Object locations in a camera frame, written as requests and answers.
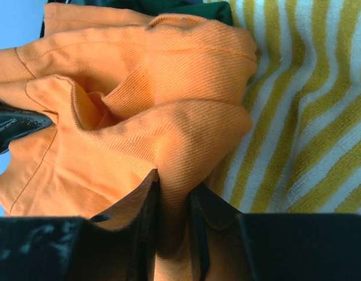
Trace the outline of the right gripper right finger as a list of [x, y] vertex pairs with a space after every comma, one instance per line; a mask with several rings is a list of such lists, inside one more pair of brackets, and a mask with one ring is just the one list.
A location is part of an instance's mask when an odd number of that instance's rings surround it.
[[242, 214], [212, 192], [196, 187], [188, 197], [193, 280], [253, 280]]

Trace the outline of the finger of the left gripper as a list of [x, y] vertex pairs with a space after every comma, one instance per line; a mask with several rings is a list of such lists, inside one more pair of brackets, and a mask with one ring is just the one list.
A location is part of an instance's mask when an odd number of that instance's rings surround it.
[[21, 108], [0, 100], [0, 155], [9, 151], [12, 141], [54, 125], [55, 117], [48, 109]]

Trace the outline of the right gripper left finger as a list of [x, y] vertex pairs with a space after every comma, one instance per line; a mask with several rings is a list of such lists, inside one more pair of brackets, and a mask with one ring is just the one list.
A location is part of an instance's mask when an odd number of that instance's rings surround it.
[[159, 195], [154, 169], [134, 191], [82, 223], [81, 280], [153, 280]]

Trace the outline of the orange cloth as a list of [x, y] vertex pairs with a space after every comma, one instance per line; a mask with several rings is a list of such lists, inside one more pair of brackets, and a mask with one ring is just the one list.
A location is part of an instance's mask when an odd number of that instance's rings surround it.
[[251, 34], [192, 15], [47, 4], [45, 36], [0, 50], [0, 102], [53, 125], [11, 142], [9, 216], [92, 217], [157, 169], [156, 280], [191, 280], [188, 192], [250, 130]]

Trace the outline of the yellow white striped towel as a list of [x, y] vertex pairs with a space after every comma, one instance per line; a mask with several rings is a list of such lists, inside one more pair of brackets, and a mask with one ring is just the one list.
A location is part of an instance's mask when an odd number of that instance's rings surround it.
[[361, 215], [361, 1], [230, 1], [252, 130], [209, 184], [244, 213]]

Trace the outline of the dark green cloth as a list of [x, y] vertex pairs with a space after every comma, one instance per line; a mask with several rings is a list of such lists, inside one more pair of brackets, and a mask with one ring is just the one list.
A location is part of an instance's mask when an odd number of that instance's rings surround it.
[[164, 13], [195, 15], [202, 18], [218, 20], [232, 26], [233, 19], [229, 3], [184, 0], [127, 0], [104, 1], [103, 6], [119, 9], [130, 9], [149, 16], [158, 16]]

